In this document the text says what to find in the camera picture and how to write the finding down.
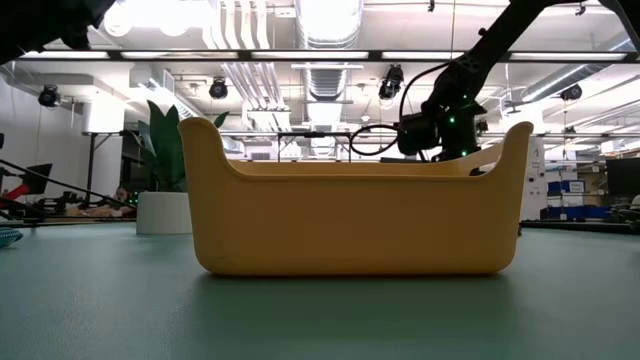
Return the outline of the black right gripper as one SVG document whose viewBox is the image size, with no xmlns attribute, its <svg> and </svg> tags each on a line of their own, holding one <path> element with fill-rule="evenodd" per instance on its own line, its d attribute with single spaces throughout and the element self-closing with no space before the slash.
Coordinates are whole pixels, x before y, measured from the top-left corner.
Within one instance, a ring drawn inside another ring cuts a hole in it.
<svg viewBox="0 0 640 360">
<path fill-rule="evenodd" d="M 441 162 L 467 156 L 480 149 L 476 139 L 475 116 L 486 109 L 476 101 L 460 106 L 426 106 L 419 113 L 403 115 L 397 123 L 398 147 L 405 155 L 441 148 L 431 158 Z"/>
</svg>

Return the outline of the ceiling light panel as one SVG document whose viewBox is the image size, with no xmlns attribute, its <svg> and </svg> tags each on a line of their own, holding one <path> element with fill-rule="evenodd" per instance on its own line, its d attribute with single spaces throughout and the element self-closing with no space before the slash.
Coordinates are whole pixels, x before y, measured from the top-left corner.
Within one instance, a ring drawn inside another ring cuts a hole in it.
<svg viewBox="0 0 640 360">
<path fill-rule="evenodd" d="M 511 61 L 617 61 L 627 56 L 626 52 L 513 52 Z"/>
<path fill-rule="evenodd" d="M 21 60 L 103 60 L 109 59 L 104 51 L 43 51 L 28 52 L 20 57 Z"/>
<path fill-rule="evenodd" d="M 444 62 L 462 56 L 461 51 L 383 51 L 381 58 L 398 61 Z"/>
<path fill-rule="evenodd" d="M 237 52 L 227 51 L 124 51 L 121 57 L 129 60 L 198 60 L 198 59 L 237 59 Z"/>
<path fill-rule="evenodd" d="M 252 51 L 255 60 L 362 60 L 367 59 L 367 51 Z"/>
</svg>

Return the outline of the white machine column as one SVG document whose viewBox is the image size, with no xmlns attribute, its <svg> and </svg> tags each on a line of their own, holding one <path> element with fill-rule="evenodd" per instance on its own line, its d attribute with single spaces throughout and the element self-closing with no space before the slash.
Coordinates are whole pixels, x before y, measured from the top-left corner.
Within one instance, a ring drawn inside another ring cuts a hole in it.
<svg viewBox="0 0 640 360">
<path fill-rule="evenodd" d="M 543 140 L 531 137 L 523 188 L 521 221 L 540 219 L 540 211 L 547 206 L 547 179 L 545 177 L 545 149 Z"/>
</svg>

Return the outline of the blue storage boxes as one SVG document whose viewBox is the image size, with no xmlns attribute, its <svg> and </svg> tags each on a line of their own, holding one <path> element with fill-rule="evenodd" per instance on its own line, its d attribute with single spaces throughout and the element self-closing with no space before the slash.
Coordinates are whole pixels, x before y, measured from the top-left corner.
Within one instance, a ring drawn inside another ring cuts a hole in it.
<svg viewBox="0 0 640 360">
<path fill-rule="evenodd" d="M 610 216 L 605 190 L 588 190 L 583 180 L 561 180 L 547 184 L 547 206 L 541 210 L 546 220 L 603 220 Z"/>
</svg>

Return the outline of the yellow plastic bin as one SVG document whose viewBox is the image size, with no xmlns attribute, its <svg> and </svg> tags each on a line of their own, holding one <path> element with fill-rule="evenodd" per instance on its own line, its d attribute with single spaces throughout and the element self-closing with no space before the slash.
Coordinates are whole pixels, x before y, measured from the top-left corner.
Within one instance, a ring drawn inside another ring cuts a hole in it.
<svg viewBox="0 0 640 360">
<path fill-rule="evenodd" d="M 195 255 L 211 273 L 474 275 L 514 258 L 528 122 L 440 163 L 243 162 L 209 120 L 178 130 Z"/>
</svg>

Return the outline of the black monitor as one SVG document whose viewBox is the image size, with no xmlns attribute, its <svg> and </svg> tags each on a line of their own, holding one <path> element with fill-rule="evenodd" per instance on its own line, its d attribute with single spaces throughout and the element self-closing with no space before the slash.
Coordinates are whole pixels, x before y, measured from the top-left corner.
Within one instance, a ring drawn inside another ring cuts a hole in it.
<svg viewBox="0 0 640 360">
<path fill-rule="evenodd" d="M 608 191 L 613 196 L 640 194 L 640 158 L 606 161 Z"/>
</svg>

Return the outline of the green snake plant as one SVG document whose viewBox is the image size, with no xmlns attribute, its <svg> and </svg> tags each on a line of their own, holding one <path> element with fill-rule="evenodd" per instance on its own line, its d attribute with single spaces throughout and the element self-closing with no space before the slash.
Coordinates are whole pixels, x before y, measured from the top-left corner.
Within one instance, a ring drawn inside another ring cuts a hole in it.
<svg viewBox="0 0 640 360">
<path fill-rule="evenodd" d="M 175 105 L 164 113 L 151 100 L 149 122 L 138 122 L 138 145 L 144 162 L 157 180 L 156 191 L 187 193 L 182 137 L 178 130 L 180 114 Z"/>
</svg>

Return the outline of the white plant pot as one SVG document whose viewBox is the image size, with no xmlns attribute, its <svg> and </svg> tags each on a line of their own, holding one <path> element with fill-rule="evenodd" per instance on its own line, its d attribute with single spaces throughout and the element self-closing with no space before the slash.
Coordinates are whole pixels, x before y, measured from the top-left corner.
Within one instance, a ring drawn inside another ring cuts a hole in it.
<svg viewBox="0 0 640 360">
<path fill-rule="evenodd" d="M 188 194 L 142 192 L 136 215 L 138 235 L 182 235 L 192 233 Z"/>
</svg>

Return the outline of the person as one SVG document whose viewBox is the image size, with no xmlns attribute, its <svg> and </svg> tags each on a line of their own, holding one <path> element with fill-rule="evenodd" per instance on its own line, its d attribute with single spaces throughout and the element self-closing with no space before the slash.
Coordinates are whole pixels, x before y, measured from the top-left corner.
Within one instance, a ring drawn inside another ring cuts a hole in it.
<svg viewBox="0 0 640 360">
<path fill-rule="evenodd" d="M 106 214 L 110 217 L 130 217 L 135 213 L 135 209 L 129 203 L 130 192 L 120 186 L 113 195 L 114 201 L 109 200 L 104 206 Z"/>
</svg>

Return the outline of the black standing table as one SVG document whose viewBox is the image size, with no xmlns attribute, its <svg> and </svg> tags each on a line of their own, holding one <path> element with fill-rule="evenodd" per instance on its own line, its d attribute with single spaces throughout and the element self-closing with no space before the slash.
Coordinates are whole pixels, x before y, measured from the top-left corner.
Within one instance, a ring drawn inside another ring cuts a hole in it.
<svg viewBox="0 0 640 360">
<path fill-rule="evenodd" d="M 123 131 L 83 131 L 89 139 L 86 188 L 100 195 L 114 195 L 120 186 Z"/>
</svg>

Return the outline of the silver ventilation duct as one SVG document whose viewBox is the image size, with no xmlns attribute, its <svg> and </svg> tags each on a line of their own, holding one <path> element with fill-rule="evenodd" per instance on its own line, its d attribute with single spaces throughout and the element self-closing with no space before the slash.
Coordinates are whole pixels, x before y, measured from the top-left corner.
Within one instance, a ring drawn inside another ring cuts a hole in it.
<svg viewBox="0 0 640 360">
<path fill-rule="evenodd" d="M 357 46 L 364 0 L 295 0 L 294 3 L 299 48 L 351 50 Z M 306 87 L 315 100 L 337 100 L 344 92 L 347 75 L 347 70 L 306 70 Z"/>
</svg>

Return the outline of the black metal frame table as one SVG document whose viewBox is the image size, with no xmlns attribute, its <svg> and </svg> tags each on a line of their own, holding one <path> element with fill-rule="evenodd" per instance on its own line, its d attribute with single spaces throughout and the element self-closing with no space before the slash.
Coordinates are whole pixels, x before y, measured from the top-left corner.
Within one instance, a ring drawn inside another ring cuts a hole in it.
<svg viewBox="0 0 640 360">
<path fill-rule="evenodd" d="M 351 132 L 324 132 L 324 131 L 292 131 L 292 132 L 277 132 L 277 161 L 281 161 L 281 153 L 286 149 L 296 138 L 305 139 L 321 139 L 332 138 L 334 142 L 345 149 L 348 154 L 348 162 L 352 161 L 352 150 L 349 147 L 352 137 Z"/>
</svg>

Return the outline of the black aluminium table frame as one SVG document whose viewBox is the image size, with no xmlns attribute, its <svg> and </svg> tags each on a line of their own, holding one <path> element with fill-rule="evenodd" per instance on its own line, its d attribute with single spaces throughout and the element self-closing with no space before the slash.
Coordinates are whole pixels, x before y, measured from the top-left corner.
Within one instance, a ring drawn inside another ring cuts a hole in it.
<svg viewBox="0 0 640 360">
<path fill-rule="evenodd" d="M 65 226 L 65 225 L 88 225 L 88 224 L 134 224 L 132 219 L 100 219 L 100 218 L 48 218 L 43 221 L 38 219 L 8 220 L 0 217 L 0 227 L 30 228 L 38 226 Z M 548 229 L 583 231 L 594 233 L 623 234 L 640 236 L 640 225 L 600 223 L 600 222 L 569 222 L 569 221 L 522 221 L 522 229 Z"/>
</svg>

